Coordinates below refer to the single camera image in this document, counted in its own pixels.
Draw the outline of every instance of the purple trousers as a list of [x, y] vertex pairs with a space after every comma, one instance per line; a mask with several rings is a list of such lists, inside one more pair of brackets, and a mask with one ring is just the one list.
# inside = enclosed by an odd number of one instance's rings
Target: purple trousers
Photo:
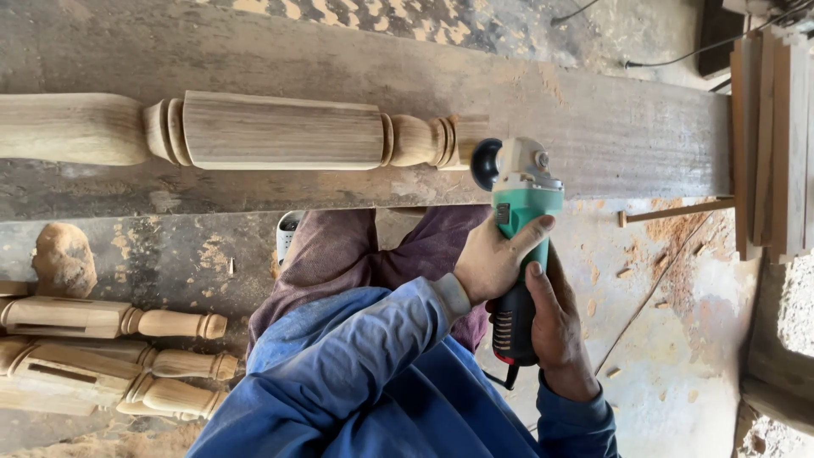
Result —
[[[489, 205], [430, 207], [398, 248], [386, 251], [379, 251], [375, 209], [306, 212], [271, 296], [249, 319], [247, 355], [269, 326], [303, 304], [361, 286], [396, 289], [419, 276], [440, 279], [453, 271], [469, 231], [491, 211]], [[474, 353], [486, 329], [480, 304], [450, 335]]]

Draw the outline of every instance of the concrete floor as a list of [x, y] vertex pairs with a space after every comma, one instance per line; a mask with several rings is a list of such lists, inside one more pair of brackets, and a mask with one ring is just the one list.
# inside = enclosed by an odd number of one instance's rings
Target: concrete floor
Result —
[[[708, 88], [690, 60], [653, 70], [625, 71], [619, 61], [659, 61], [694, 48], [702, 0], [606, 0], [560, 28], [550, 18], [577, 3], [540, 4], [512, 0], [212, 0], [247, 14], [294, 16], [413, 39], [519, 55], [613, 76]], [[81, 0], [66, 2], [76, 11]], [[567, 202], [553, 241], [577, 292], [584, 336], [593, 366], [615, 407], [619, 448], [625, 456], [729, 456], [737, 408], [739, 350], [746, 333], [758, 266], [733, 260], [732, 210], [619, 229], [615, 212], [679, 205], [680, 201], [598, 200]], [[229, 351], [241, 355], [244, 318], [273, 287], [269, 266], [274, 224], [280, 214], [161, 216], [74, 222], [90, 238], [99, 285], [92, 298], [132, 301], [170, 310], [215, 311], [230, 317], [223, 341], [160, 339], [161, 347]], [[417, 222], [380, 211], [383, 248], [396, 246]], [[0, 279], [34, 280], [31, 249], [44, 222], [0, 225]], [[117, 231], [131, 249], [125, 258], [112, 244]], [[701, 243], [707, 247], [700, 255]], [[657, 261], [668, 256], [667, 263]], [[237, 271], [215, 266], [234, 257]], [[210, 267], [202, 260], [216, 259]], [[626, 266], [633, 275], [619, 279]], [[125, 274], [118, 281], [115, 273]], [[204, 292], [212, 290], [207, 296]], [[667, 302], [667, 308], [655, 305]], [[491, 355], [490, 338], [476, 355], [482, 367], [502, 377], [505, 365]], [[622, 371], [614, 378], [605, 374]], [[518, 387], [505, 397], [534, 428], [536, 371], [521, 371]], [[0, 452], [31, 447], [15, 456], [177, 456], [199, 424], [138, 419], [110, 412], [86, 418], [0, 411]]]

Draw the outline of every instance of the green angle grinder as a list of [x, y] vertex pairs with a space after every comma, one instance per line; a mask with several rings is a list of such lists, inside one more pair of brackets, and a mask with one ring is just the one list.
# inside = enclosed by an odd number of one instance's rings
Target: green angle grinder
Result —
[[[532, 139], [485, 139], [472, 152], [470, 170], [478, 186], [492, 192], [495, 222], [506, 238], [514, 237], [532, 219], [562, 209], [562, 182], [551, 176], [548, 152]], [[533, 366], [538, 361], [532, 347], [536, 309], [526, 288], [525, 273], [532, 261], [545, 269], [548, 257], [546, 239], [523, 259], [514, 287], [494, 301], [492, 348], [499, 360], [509, 364], [509, 372], [505, 381], [486, 375], [508, 390], [514, 388], [521, 366]]]

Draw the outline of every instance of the stack of wooden boards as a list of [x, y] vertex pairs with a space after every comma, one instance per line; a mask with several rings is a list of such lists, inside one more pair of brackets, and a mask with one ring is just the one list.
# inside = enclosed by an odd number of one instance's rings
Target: stack of wooden boards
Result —
[[149, 108], [113, 94], [0, 95], [0, 157], [206, 170], [468, 170], [488, 116], [422, 121], [374, 105], [188, 90]]
[[814, 69], [804, 36], [770, 27], [731, 54], [733, 185], [742, 261], [814, 249]]
[[234, 356], [111, 340], [135, 332], [223, 337], [223, 316], [143, 311], [122, 302], [19, 297], [25, 283], [2, 286], [0, 324], [17, 335], [0, 338], [0, 407], [81, 416], [97, 407], [115, 407], [128, 414], [193, 420], [211, 417], [226, 397], [226, 392], [173, 378], [229, 380], [237, 369]]

